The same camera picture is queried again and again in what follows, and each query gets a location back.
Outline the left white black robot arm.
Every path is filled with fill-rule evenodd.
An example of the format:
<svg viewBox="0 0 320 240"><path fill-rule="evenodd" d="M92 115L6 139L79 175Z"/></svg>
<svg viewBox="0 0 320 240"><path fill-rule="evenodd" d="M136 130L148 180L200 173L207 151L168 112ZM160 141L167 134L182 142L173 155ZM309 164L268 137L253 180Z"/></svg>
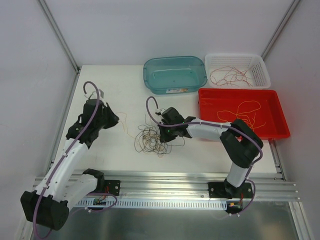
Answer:
<svg viewBox="0 0 320 240"><path fill-rule="evenodd" d="M58 231L66 223L71 209L87 194L101 194L105 189L104 174L86 169L71 186L67 183L78 162L98 138L100 130L114 127L119 118L108 103L88 99L77 121L68 129L62 153L33 191L25 191L20 202L26 219Z"/></svg>

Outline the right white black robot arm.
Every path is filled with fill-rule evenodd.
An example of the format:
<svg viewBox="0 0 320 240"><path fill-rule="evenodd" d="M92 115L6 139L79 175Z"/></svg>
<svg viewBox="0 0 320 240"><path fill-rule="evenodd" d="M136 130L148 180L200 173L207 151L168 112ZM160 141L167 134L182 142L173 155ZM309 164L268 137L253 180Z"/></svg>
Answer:
<svg viewBox="0 0 320 240"><path fill-rule="evenodd" d="M213 192L226 199L241 194L246 178L253 165L263 156L262 140L241 119L218 123L205 121L194 116L184 118L174 107L161 114L160 141L168 143L181 138L199 138L222 143L232 164L223 185L214 187Z"/></svg>

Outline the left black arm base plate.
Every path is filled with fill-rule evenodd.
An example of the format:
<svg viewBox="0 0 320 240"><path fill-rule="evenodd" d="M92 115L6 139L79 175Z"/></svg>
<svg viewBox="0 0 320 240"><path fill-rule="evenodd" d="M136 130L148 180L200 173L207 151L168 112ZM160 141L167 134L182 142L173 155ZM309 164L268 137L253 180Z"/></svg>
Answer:
<svg viewBox="0 0 320 240"><path fill-rule="evenodd" d="M102 187L103 193L112 194L114 196L119 196L121 190L121 181L120 180L110 180L105 179L104 185Z"/></svg>

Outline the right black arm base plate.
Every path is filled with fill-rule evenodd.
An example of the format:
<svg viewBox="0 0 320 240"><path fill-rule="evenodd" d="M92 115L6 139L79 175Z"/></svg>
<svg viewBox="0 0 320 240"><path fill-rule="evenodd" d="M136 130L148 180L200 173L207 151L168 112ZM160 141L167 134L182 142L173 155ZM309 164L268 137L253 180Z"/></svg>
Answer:
<svg viewBox="0 0 320 240"><path fill-rule="evenodd" d="M208 183L208 194L210 198L251 199L253 189L249 182L243 182L240 187L234 187L226 181L214 181Z"/></svg>

